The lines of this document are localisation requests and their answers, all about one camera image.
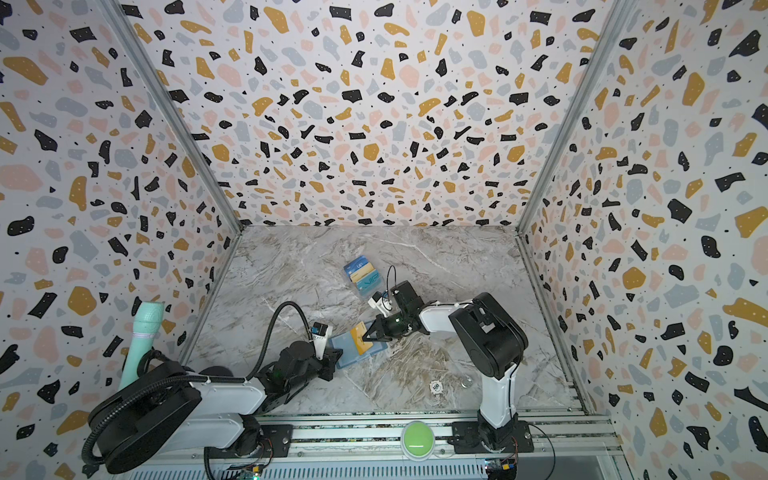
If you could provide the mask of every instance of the terrazzo pattern wall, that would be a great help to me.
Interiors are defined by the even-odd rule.
[[[605,0],[126,1],[245,224],[509,225]]]
[[[0,478],[91,477],[133,314],[178,356],[235,235],[92,4],[0,2],[0,44]]]
[[[768,478],[768,2],[642,2],[525,232],[635,478]]]

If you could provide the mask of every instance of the green button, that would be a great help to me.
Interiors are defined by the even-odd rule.
[[[412,422],[402,434],[402,444],[415,457],[429,455],[435,445],[435,434],[424,422]]]

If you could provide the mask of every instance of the black mounting plate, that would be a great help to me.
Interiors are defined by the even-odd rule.
[[[453,448],[456,453],[488,453],[488,450],[486,450],[482,443],[480,443],[477,422],[453,422],[451,424],[451,430],[455,441]],[[515,437],[515,440],[518,442],[518,453],[533,452],[533,439],[531,438],[531,430],[530,427],[528,427],[528,422],[525,420],[518,420],[512,431],[512,436]],[[515,445],[512,444],[500,453],[514,452]]]
[[[272,448],[274,449],[272,457],[286,458],[288,456],[288,448],[290,448],[291,435],[293,434],[293,425],[289,423],[285,425],[262,425],[261,429],[264,431],[264,444],[268,447],[270,442],[272,442]],[[237,458],[236,456],[233,456],[232,452],[229,450],[223,449],[211,449],[210,457],[226,459]],[[261,455],[261,457],[265,462],[269,459],[268,455]]]

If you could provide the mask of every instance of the mint green microphone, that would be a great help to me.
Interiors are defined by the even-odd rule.
[[[131,339],[131,348],[125,359],[123,376],[120,380],[120,390],[138,379],[136,368],[141,357],[152,348],[154,336],[163,322],[165,302],[143,302],[134,317],[134,335]]]

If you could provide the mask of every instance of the marble table surface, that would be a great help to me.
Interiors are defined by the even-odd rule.
[[[248,227],[190,357],[245,375],[256,363],[274,309],[285,300],[303,308],[312,325],[334,334],[370,321],[376,311],[357,295],[343,267],[366,255],[384,275],[409,280],[425,302],[470,300],[489,292],[528,336],[515,387],[518,408],[571,404],[547,327],[511,227]],[[303,339],[295,310],[283,310],[265,364]],[[433,395],[432,380],[443,392]],[[482,400],[481,374],[458,337],[414,334],[368,359],[337,369],[332,382],[314,379],[272,413],[473,410]]]

